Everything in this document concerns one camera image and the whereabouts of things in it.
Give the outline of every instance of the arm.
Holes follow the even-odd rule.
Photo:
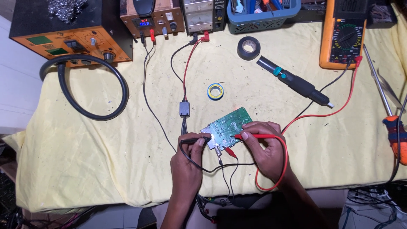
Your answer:
[[[202,170],[193,165],[179,149],[179,142],[185,139],[199,138],[193,145],[183,144],[184,152],[191,159],[201,165],[202,149],[205,140],[211,137],[206,133],[189,133],[178,138],[177,153],[171,158],[171,174],[173,178],[173,192],[168,203],[167,212],[162,222],[162,229],[179,229],[184,223],[188,210],[197,194],[202,182]]]
[[[281,135],[280,125],[272,122],[251,122],[242,126],[241,136],[250,148],[259,170],[269,179],[277,182],[281,175],[284,162],[283,147],[277,139],[265,139],[267,147],[263,149],[252,134]],[[278,186],[284,194],[290,210],[300,226],[304,228],[328,228],[328,223],[321,210],[309,197],[288,162],[287,170]]]

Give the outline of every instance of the black coiled hose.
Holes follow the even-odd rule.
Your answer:
[[[114,75],[116,75],[117,79],[120,82],[120,86],[122,88],[122,100],[120,102],[120,105],[118,106],[118,108],[112,112],[111,114],[108,115],[96,115],[96,114],[92,114],[86,110],[84,110],[76,101],[75,99],[72,97],[72,95],[69,93],[68,90],[68,86],[66,84],[66,80],[65,80],[65,62],[69,61],[69,60],[88,60],[88,61],[94,61],[96,63],[102,64],[104,66],[106,66],[108,69],[110,69]],[[59,57],[55,57],[54,59],[48,60],[47,62],[45,62],[41,69],[39,70],[39,77],[42,81],[44,81],[45,76],[47,74],[47,70],[48,68],[50,68],[52,65],[57,64],[57,69],[58,69],[58,79],[59,79],[59,84],[61,85],[61,89],[63,94],[65,95],[66,99],[68,100],[68,102],[82,115],[84,115],[85,117],[88,117],[90,119],[93,120],[97,120],[97,121],[107,121],[107,120],[111,120],[115,117],[117,117],[126,107],[127,101],[129,99],[129,88],[127,86],[127,83],[125,81],[125,79],[123,78],[123,76],[120,74],[119,71],[117,71],[117,69],[115,67],[113,67],[112,65],[110,65],[107,61],[104,61],[100,58],[91,56],[91,55],[85,55],[85,54],[71,54],[71,55],[63,55],[63,56],[59,56]]]

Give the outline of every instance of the desoldering pump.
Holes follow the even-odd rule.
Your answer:
[[[315,86],[304,80],[303,78],[294,75],[293,73],[282,69],[275,63],[269,61],[267,58],[261,56],[257,61],[257,64],[262,66],[267,71],[275,75],[280,81],[287,84],[288,87],[296,91],[298,94],[310,98],[319,105],[334,107],[333,104],[329,102],[329,98],[315,89]]]

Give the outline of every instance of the orange screwdriver handle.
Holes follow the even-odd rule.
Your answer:
[[[388,116],[383,120],[389,132],[388,138],[394,155],[397,157],[397,115]],[[404,130],[403,122],[400,121],[400,163],[407,165],[407,132]]]

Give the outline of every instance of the metal rod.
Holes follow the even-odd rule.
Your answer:
[[[390,109],[389,103],[387,102],[386,96],[384,95],[383,88],[380,85],[379,78],[377,77],[376,70],[374,69],[372,59],[369,56],[368,49],[366,48],[365,44],[363,44],[363,50],[365,51],[366,58],[368,59],[369,67],[370,67],[370,70],[371,70],[371,72],[373,74],[374,80],[376,81],[376,85],[379,88],[379,93],[380,93],[380,96],[381,96],[381,98],[383,100],[384,106],[386,108],[387,115],[392,116],[393,115],[392,110]]]

